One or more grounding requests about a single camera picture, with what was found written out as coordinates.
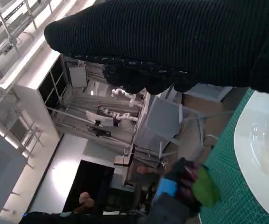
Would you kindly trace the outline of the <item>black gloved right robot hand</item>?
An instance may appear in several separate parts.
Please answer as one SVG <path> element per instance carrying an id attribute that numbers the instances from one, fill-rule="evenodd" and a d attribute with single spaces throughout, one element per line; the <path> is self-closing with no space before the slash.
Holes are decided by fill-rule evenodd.
<path id="1" fill-rule="evenodd" d="M 65 56 L 102 64 L 128 93 L 211 84 L 269 94 L 269 0 L 109 0 L 44 36 Z"/>

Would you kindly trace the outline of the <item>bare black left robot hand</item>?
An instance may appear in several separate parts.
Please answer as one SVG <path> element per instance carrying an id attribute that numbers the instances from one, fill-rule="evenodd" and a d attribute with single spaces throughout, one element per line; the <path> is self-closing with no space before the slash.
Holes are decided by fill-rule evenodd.
<path id="1" fill-rule="evenodd" d="M 180 158 L 172 168 L 160 179 L 153 201 L 166 193 L 186 205 L 194 216 L 200 211 L 201 203 L 195 198 L 192 190 L 197 180 L 198 165 L 192 161 Z"/>

